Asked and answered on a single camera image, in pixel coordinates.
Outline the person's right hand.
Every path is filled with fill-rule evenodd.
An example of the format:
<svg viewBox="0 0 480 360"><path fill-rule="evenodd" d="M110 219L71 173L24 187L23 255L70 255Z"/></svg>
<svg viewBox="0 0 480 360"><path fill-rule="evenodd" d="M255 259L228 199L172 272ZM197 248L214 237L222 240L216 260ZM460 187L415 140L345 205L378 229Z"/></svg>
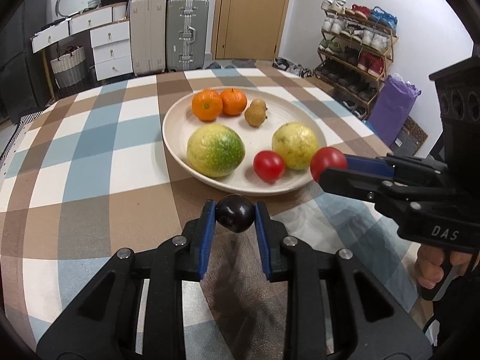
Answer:
<svg viewBox="0 0 480 360"><path fill-rule="evenodd" d="M451 252L450 264L458 267L457 277L465 275L473 258L472 254ZM444 277L442 264L445 252L441 248L421 244L416 254L414 272L418 285L424 289L433 289Z"/></svg>

